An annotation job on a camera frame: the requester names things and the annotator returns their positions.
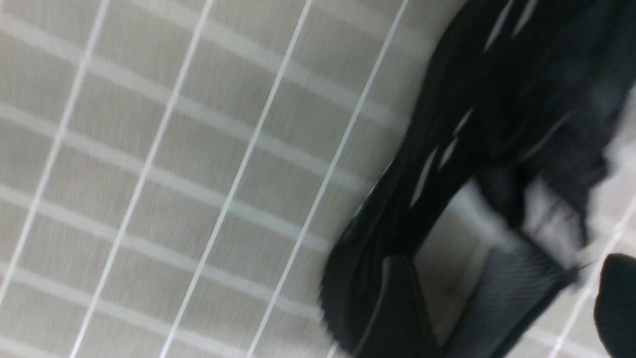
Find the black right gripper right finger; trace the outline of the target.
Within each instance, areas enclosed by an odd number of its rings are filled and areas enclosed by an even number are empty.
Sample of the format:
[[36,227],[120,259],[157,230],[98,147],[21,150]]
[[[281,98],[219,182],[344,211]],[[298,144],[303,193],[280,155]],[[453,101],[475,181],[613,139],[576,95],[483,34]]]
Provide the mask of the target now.
[[604,261],[594,306],[598,336],[612,358],[636,356],[636,261],[609,254]]

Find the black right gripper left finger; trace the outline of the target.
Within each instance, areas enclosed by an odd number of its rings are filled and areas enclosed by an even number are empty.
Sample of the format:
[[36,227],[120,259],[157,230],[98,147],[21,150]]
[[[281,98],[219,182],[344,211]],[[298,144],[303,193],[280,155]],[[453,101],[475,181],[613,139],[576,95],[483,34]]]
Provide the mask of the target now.
[[383,261],[382,288],[372,318],[356,349],[357,358],[438,358],[414,264],[391,256]]

